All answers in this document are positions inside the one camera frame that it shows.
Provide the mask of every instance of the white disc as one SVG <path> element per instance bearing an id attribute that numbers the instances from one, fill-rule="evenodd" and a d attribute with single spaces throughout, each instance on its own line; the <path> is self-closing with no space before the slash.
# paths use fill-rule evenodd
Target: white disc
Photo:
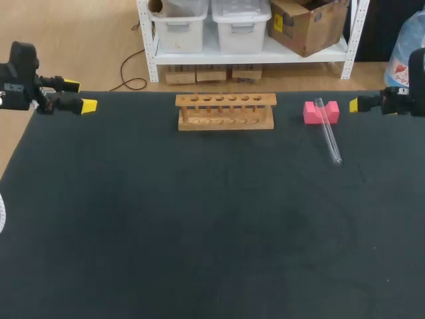
<path id="1" fill-rule="evenodd" d="M 5 203 L 3 202 L 3 198 L 0 194 L 0 233 L 5 227 L 5 224 L 6 224 L 6 207 L 5 207 Z"/>

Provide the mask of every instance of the glass test tube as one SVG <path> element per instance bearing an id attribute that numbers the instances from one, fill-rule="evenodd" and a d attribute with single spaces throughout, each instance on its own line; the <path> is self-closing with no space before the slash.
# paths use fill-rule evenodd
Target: glass test tube
<path id="1" fill-rule="evenodd" d="M 326 109 L 323 105 L 323 100 L 321 98 L 315 99 L 314 105 L 320 111 L 323 134 L 325 135 L 325 140 L 329 147 L 329 153 L 331 154 L 332 162 L 334 164 L 341 165 L 343 159 L 341 158 L 341 154 L 339 153 L 337 141 L 335 141 L 335 136 L 333 135 L 331 124 L 329 123 L 329 119 L 327 118 Z"/>

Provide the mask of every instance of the white shelf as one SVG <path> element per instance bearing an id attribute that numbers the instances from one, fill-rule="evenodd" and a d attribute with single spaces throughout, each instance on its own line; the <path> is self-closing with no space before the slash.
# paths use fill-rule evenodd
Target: white shelf
<path id="1" fill-rule="evenodd" d="M 151 82 L 159 82 L 158 64 L 258 64 L 258 63 L 305 63 L 345 61 L 342 79 L 350 78 L 361 33 L 365 24 L 370 0 L 351 0 L 351 34 L 349 43 L 341 37 L 336 45 L 307 58 L 287 49 L 267 35 L 260 54 L 221 54 L 216 24 L 206 22 L 204 50 L 200 53 L 170 54 L 161 50 L 158 37 L 152 36 L 152 21 L 149 18 L 148 0 L 136 0 L 139 10 L 140 28 L 145 45 L 145 55 Z"/>
<path id="2" fill-rule="evenodd" d="M 336 45 L 319 53 L 303 58 L 279 42 L 264 37 L 264 48 L 260 54 L 222 54 L 218 43 L 218 32 L 214 22 L 207 21 L 204 27 L 204 49 L 199 53 L 165 53 L 158 45 L 153 57 L 156 64 L 257 64 L 257 63 L 303 63 L 345 61 L 347 42 L 344 37 Z"/>

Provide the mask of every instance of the electrical cable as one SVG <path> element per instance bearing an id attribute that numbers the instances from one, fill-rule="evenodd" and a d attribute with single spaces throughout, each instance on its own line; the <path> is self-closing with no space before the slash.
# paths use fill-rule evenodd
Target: electrical cable
<path id="1" fill-rule="evenodd" d="M 140 26 L 140 22 L 139 22 L 138 24 L 134 25 L 134 26 L 131 28 L 131 30 L 132 30 L 132 31 L 135 31 L 135 30 L 137 30 L 137 29 L 139 28 L 139 26 Z M 134 57 L 134 56 L 136 56 L 136 55 L 138 55 L 138 54 L 140 54 L 140 53 L 142 53 L 142 52 L 144 52 L 144 51 L 145 51 L 145 49 L 140 50 L 140 51 L 137 51 L 136 53 L 133 53 L 132 55 L 130 55 L 129 57 L 127 57 L 127 58 L 124 60 L 124 62 L 123 62 L 123 63 L 121 63 L 121 67 L 120 67 L 120 76 L 121 76 L 121 81 L 122 81 L 122 83 L 121 83 L 120 85 L 116 86 L 115 88 L 111 88 L 111 89 L 109 90 L 109 92 L 115 91 L 115 90 L 117 90 L 117 89 L 121 88 L 122 86 L 125 86 L 126 88 L 128 88 L 129 90 L 132 90 L 132 91 L 140 91 L 140 90 L 143 90 L 143 89 L 147 86 L 147 81 L 146 81 L 144 78 L 131 78 L 131 79 L 129 79 L 129 80 L 125 80 L 125 79 L 124 79 L 124 75 L 123 75 L 124 65 L 126 65 L 127 61 L 128 61 L 129 59 L 131 59 L 132 57 Z M 129 86 L 129 85 L 128 85 L 128 83 L 133 82 L 133 81 L 138 81 L 138 80 L 143 81 L 143 85 L 138 86 L 138 87 L 132 87 L 132 86 Z"/>

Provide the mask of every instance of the pink foam block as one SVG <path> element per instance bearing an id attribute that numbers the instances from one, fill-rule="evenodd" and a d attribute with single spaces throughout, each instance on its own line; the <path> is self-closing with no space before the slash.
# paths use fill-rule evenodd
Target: pink foam block
<path id="1" fill-rule="evenodd" d="M 330 124 L 338 123 L 339 108 L 336 101 L 330 101 L 326 106 L 326 115 L 329 118 Z M 305 124 L 321 124 L 320 111 L 314 106 L 313 102 L 306 102 L 304 104 L 304 123 Z"/>

